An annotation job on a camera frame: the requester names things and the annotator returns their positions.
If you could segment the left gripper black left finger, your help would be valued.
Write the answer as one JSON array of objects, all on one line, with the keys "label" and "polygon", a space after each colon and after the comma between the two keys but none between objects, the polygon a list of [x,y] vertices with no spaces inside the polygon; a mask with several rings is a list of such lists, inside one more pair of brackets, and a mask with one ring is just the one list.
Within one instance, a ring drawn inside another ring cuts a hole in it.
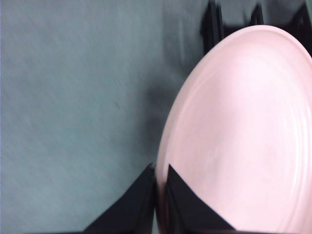
[{"label": "left gripper black left finger", "polygon": [[150,234],[156,201],[155,165],[149,164],[127,191],[84,234]]}]

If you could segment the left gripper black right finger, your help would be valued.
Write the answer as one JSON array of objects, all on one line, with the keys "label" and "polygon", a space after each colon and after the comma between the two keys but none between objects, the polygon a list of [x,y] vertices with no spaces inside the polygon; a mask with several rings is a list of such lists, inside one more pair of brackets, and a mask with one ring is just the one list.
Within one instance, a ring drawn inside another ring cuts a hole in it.
[{"label": "left gripper black right finger", "polygon": [[166,199],[171,234],[239,233],[203,202],[172,166],[168,168]]}]

